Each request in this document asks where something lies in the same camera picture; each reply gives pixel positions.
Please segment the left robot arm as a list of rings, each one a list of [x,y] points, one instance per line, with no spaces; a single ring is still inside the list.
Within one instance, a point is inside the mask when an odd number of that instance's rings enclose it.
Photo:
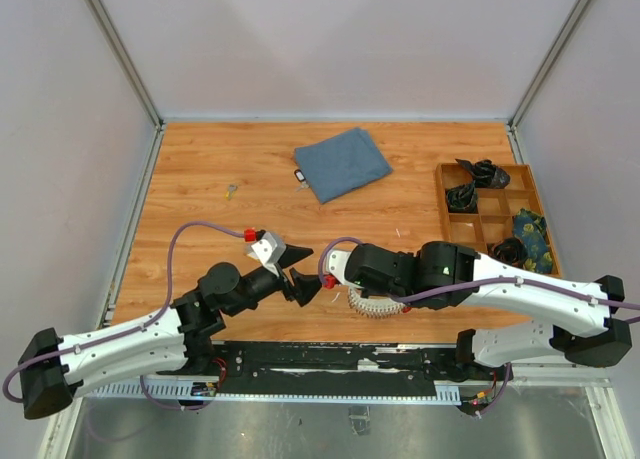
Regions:
[[[214,362],[211,338],[224,329],[225,317],[254,310],[275,293],[299,306],[314,298],[319,279],[294,268],[312,253],[292,245],[269,252],[260,241],[253,252],[259,267],[241,274],[229,262],[217,263],[165,309],[92,332],[37,332],[17,366],[24,418],[54,415],[74,399],[122,379],[207,372]]]

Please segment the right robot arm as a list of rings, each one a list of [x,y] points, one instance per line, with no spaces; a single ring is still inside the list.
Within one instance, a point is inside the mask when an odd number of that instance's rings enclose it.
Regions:
[[[612,367],[632,347],[629,323],[615,316],[624,287],[614,276],[590,283],[567,281],[442,241],[426,243],[417,253],[370,243],[350,252],[334,249],[326,268],[364,299],[385,298],[413,309],[486,307],[529,317],[527,323],[502,329],[460,332],[453,366],[466,379],[487,368],[547,356],[580,366]]]

